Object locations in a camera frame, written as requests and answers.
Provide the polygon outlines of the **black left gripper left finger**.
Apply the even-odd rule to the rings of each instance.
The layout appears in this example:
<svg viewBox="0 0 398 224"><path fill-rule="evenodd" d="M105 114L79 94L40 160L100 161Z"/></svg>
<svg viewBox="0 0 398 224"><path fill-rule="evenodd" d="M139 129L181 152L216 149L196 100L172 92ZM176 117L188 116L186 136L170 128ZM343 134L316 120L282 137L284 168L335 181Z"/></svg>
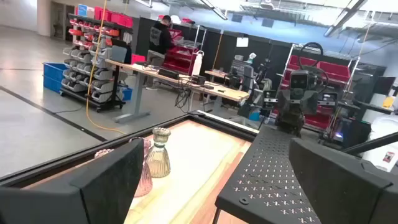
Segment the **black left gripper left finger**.
<svg viewBox="0 0 398 224"><path fill-rule="evenodd" d="M137 138L28 189L0 187L0 224L123 224L143 162Z"/></svg>

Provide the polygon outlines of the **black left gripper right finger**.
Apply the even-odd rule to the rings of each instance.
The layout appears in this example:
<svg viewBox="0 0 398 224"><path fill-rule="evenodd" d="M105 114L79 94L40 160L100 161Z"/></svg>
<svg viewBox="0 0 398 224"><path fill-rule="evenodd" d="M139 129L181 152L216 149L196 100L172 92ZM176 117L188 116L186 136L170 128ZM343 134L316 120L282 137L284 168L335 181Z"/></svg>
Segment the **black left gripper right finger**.
<svg viewBox="0 0 398 224"><path fill-rule="evenodd" d="M322 224L398 224L398 175L299 138L289 161Z"/></svg>

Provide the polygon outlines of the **pink ribbed glass candle holder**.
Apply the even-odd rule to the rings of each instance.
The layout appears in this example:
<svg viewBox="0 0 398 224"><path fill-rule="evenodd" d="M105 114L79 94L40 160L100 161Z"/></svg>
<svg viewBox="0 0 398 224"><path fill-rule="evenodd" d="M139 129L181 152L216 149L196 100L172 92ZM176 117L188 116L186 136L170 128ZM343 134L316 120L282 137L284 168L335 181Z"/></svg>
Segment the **pink ribbed glass candle holder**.
<svg viewBox="0 0 398 224"><path fill-rule="evenodd" d="M146 161L147 154L149 153L149 149L151 147L151 141L145 138L142 138L142 140L144 141L144 160L142 165L141 178L134 195L135 197L142 197L144 195L147 195L152 190L153 186L150 168Z"/></svg>
<svg viewBox="0 0 398 224"><path fill-rule="evenodd" d="M110 152L113 152L113 149L102 149L95 154L95 159L102 157Z"/></svg>

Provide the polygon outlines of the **white plastic bucket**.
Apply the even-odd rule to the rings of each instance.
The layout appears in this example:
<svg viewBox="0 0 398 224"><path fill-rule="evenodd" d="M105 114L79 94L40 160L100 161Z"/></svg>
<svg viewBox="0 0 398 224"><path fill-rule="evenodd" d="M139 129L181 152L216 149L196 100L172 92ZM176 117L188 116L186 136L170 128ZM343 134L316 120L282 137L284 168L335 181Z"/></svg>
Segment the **white plastic bucket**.
<svg viewBox="0 0 398 224"><path fill-rule="evenodd" d="M372 122L368 141L385 140L386 136L394 133L398 133L398 115L384 114ZM380 170L391 172L398 164L398 140L364 152L363 159Z"/></svg>

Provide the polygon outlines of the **wooden desk with grey legs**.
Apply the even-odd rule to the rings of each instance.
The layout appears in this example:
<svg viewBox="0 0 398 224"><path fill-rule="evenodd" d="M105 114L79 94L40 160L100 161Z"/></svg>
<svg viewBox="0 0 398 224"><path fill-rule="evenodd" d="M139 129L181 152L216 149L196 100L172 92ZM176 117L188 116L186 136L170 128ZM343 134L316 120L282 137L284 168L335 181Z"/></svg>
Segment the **wooden desk with grey legs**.
<svg viewBox="0 0 398 224"><path fill-rule="evenodd" d="M133 87L131 102L128 107L127 113L115 117L114 121L116 123L126 123L128 121L140 119L150 115L150 111L141 111L141 100L142 100L142 90L144 86L144 77L152 77L158 80L167 81L174 84L182 84L182 87L191 89L194 93L204 93L207 95L216 96L216 100L213 104L213 112L217 114L221 108L222 99L226 98L233 100L235 102L242 102L249 97L249 93L241 90L234 90L213 82L205 82L205 85L212 86L213 89L205 88L191 82L191 78L187 75L179 75L179 80L169 78L163 75L159 75L158 71L150 69L149 67L144 67L138 64L125 64L110 59L106 59L106 62L115 65L116 68L123 68L125 70L131 70L137 72L136 82Z"/></svg>

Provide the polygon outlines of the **clear ribbed glass vase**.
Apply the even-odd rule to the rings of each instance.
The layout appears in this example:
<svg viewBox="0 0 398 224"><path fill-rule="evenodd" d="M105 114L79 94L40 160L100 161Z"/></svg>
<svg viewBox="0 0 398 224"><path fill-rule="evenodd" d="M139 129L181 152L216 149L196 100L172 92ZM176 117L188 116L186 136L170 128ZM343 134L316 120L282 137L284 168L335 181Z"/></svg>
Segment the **clear ribbed glass vase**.
<svg viewBox="0 0 398 224"><path fill-rule="evenodd" d="M149 166L151 177L163 178L170 174L170 158L165 145L171 135L167 128L154 128L153 145L150 147L146 156L146 163Z"/></svg>

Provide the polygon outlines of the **black perforated metal riser shelf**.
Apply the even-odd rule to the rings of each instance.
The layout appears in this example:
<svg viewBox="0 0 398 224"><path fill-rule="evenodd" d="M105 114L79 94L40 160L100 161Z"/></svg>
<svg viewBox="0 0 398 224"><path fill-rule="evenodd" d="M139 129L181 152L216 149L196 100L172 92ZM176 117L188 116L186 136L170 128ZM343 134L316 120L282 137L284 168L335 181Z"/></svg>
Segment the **black perforated metal riser shelf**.
<svg viewBox="0 0 398 224"><path fill-rule="evenodd" d="M218 194L213 224L221 212L249 224L321 224L290 165L291 139L261 128Z"/></svg>

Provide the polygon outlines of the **white bottle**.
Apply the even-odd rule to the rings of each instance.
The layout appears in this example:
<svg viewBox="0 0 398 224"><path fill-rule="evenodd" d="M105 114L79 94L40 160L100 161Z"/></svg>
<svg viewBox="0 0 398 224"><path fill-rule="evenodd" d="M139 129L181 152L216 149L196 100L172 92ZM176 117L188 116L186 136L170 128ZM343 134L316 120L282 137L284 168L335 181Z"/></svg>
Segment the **white bottle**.
<svg viewBox="0 0 398 224"><path fill-rule="evenodd" d="M200 74L204 52L202 50L199 50L198 52L195 53L195 55L196 57L193 64L192 76L197 76Z"/></svg>

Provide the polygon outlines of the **storage rack with bins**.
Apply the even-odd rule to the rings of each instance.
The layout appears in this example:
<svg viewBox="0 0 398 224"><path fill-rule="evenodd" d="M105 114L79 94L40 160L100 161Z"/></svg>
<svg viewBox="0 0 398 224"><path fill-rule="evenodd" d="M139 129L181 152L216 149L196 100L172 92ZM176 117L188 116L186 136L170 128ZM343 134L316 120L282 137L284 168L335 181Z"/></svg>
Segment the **storage rack with bins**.
<svg viewBox="0 0 398 224"><path fill-rule="evenodd" d="M133 18L103 7L79 4L68 14L72 46L63 49L61 96L94 107L97 112L122 108L124 78L106 59L131 61Z"/></svg>

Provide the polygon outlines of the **blue plastic crate stack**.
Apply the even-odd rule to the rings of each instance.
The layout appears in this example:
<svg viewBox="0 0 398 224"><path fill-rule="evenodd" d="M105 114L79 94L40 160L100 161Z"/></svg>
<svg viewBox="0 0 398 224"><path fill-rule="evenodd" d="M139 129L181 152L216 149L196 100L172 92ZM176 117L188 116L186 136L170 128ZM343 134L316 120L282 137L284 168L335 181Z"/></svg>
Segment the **blue plastic crate stack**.
<svg viewBox="0 0 398 224"><path fill-rule="evenodd" d="M56 93L60 92L63 80L63 71L66 66L63 63L43 63L43 86Z"/></svg>

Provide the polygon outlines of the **black power box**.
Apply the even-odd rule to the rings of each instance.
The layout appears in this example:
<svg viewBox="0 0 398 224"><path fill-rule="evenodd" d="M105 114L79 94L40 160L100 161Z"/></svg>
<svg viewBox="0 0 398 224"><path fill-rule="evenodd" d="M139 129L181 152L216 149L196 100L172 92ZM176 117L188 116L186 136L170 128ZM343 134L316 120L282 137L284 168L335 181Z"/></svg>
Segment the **black power box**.
<svg viewBox="0 0 398 224"><path fill-rule="evenodd" d="M178 80L179 79L179 73L171 71L171 70L167 70L164 68L160 68L158 71L159 75L174 79L174 80Z"/></svg>

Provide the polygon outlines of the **person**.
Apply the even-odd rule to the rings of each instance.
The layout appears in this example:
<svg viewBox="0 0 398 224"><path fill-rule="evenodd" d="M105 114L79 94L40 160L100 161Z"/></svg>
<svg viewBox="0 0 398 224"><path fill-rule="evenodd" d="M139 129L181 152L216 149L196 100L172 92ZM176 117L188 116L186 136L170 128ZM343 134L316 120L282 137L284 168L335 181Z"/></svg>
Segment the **person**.
<svg viewBox="0 0 398 224"><path fill-rule="evenodd" d="M161 21L157 21L150 28L149 50L164 55L169 49L175 47L169 31L171 21L171 17L165 15Z"/></svg>

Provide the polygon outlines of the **black metal frame bar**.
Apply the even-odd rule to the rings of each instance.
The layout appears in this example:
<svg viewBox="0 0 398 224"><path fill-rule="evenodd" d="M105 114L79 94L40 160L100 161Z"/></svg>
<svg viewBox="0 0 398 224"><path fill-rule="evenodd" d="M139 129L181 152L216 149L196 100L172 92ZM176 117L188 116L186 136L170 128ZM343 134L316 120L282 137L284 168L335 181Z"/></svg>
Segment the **black metal frame bar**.
<svg viewBox="0 0 398 224"><path fill-rule="evenodd" d="M383 147L388 144L392 144L398 141L398 132L388 134L386 136L383 136L381 138L373 139L371 141L366 141L361 144L355 145L348 147L346 149L343 149L342 152L345 152L350 155L357 155L360 153L364 153L370 150L373 150L375 148Z"/></svg>

